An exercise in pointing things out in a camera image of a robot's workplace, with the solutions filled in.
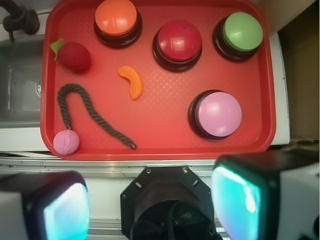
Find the metal sink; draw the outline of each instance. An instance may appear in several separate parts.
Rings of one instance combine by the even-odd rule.
[[[0,129],[40,126],[44,35],[0,42]]]

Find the red tray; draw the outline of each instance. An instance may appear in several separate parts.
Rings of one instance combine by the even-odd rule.
[[[50,13],[45,30],[41,97],[41,134],[48,149],[65,160],[182,160],[216,159],[221,154],[264,151],[275,129],[274,83],[266,22],[247,0],[132,0],[140,12],[143,30],[139,40],[125,49],[100,43],[94,32],[95,10],[101,0],[63,0]],[[235,63],[215,50],[216,24],[234,12],[246,12],[262,25],[264,38],[257,54]],[[201,33],[202,55],[183,73],[161,68],[152,53],[160,27],[175,19],[187,20]],[[50,44],[63,38],[78,42],[91,53],[91,67],[73,73],[55,62]],[[144,79],[144,92],[133,101],[130,83],[118,75],[128,65]],[[133,150],[107,134],[87,113],[76,93],[67,96],[72,128],[80,146],[70,155],[53,147],[55,135],[65,130],[57,94],[61,86],[75,83],[89,93],[96,111],[136,144]],[[220,141],[197,136],[188,123],[188,108],[201,92],[217,89],[234,96],[242,109],[239,128]]]

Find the red strawberry toy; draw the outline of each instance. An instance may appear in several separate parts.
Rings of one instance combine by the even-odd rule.
[[[88,49],[80,43],[68,42],[64,44],[61,38],[52,43],[50,48],[55,52],[55,61],[72,71],[81,71],[90,66],[91,57]]]

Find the orange slice toy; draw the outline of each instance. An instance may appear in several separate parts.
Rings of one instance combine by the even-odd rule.
[[[118,73],[121,77],[130,81],[130,95],[132,100],[139,98],[144,91],[144,81],[137,71],[130,66],[122,66],[118,69]]]

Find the gray rope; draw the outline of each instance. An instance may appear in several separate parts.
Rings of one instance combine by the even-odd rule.
[[[111,136],[115,137],[116,139],[120,140],[121,142],[123,142],[125,145],[127,145],[128,147],[132,148],[132,149],[136,149],[137,145],[134,144],[134,142],[128,138],[127,136],[123,135],[121,132],[115,130],[112,126],[110,126],[109,123],[107,123],[94,109],[91,99],[88,95],[88,93],[86,92],[86,90],[78,85],[78,84],[74,84],[74,83],[70,83],[70,84],[66,84],[64,86],[62,86],[58,92],[58,103],[60,106],[60,111],[61,111],[61,115],[62,115],[62,119],[64,122],[64,125],[66,126],[67,129],[71,130],[71,118],[70,118],[70,114],[69,114],[69,110],[68,110],[68,106],[66,103],[66,95],[70,92],[75,92],[80,94],[84,106],[86,108],[86,110],[88,111],[90,117],[100,126],[102,127],[108,134],[110,134]]]

